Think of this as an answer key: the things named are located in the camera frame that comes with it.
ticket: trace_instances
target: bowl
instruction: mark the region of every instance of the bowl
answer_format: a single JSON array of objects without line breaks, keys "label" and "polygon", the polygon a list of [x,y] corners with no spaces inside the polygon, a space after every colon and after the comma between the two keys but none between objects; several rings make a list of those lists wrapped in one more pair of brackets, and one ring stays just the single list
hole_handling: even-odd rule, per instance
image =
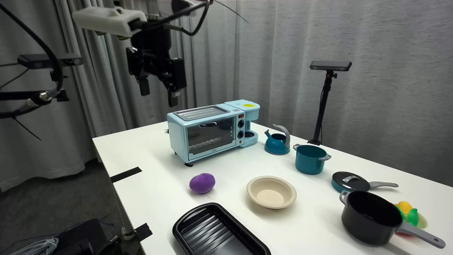
[{"label": "bowl", "polygon": [[274,176],[260,176],[247,184],[251,200],[271,209],[288,207],[296,200],[296,190],[287,181]]}]

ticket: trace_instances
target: black baking tray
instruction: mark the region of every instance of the black baking tray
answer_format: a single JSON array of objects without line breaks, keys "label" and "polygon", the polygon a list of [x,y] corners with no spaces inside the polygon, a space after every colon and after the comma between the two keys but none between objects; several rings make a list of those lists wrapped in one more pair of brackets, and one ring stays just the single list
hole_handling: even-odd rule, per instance
[{"label": "black baking tray", "polygon": [[267,246],[217,203],[184,214],[173,235],[187,255],[270,255]]}]

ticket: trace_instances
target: light blue toaster oven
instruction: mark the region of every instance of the light blue toaster oven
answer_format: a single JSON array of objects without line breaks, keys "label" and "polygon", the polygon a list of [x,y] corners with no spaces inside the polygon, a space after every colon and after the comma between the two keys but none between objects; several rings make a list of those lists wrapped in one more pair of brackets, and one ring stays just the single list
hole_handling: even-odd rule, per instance
[{"label": "light blue toaster oven", "polygon": [[250,122],[258,119],[260,105],[247,100],[182,110],[167,114],[170,144],[187,164],[210,155],[256,143]]}]

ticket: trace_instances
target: oven door handle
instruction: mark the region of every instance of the oven door handle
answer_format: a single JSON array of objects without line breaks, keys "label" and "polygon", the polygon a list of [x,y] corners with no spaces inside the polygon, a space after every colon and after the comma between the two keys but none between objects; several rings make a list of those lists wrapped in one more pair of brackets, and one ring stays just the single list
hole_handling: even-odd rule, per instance
[{"label": "oven door handle", "polygon": [[200,124],[199,127],[201,128],[211,128],[217,126],[217,122],[209,122],[205,124]]}]

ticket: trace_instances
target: white table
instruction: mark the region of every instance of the white table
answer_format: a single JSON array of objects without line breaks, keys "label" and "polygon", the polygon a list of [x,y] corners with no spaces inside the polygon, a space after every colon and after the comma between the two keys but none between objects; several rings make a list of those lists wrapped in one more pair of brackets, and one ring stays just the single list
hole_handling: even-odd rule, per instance
[{"label": "white table", "polygon": [[[294,166],[295,152],[275,156],[264,151],[267,127],[252,124],[257,144],[235,148],[186,167],[170,147],[167,123],[158,123],[94,138],[109,176],[134,167],[142,172],[113,184],[134,228],[149,225],[153,235],[141,242],[145,253],[184,255],[172,234],[176,220],[203,203],[217,202],[261,239],[273,255],[291,254],[453,254],[453,188],[328,147],[332,155],[324,171],[310,176]],[[291,136],[291,145],[306,143]],[[389,244],[369,247],[352,239],[341,222],[343,204],[330,182],[337,171],[356,173],[368,181],[390,181],[399,188],[378,188],[375,194],[397,203],[408,201],[428,220],[426,230],[447,246],[437,249],[413,237],[394,235]],[[190,179],[202,172],[216,178],[205,195],[193,194]],[[296,202],[282,210],[260,207],[246,192],[249,180],[262,175],[281,177],[297,191]]]}]

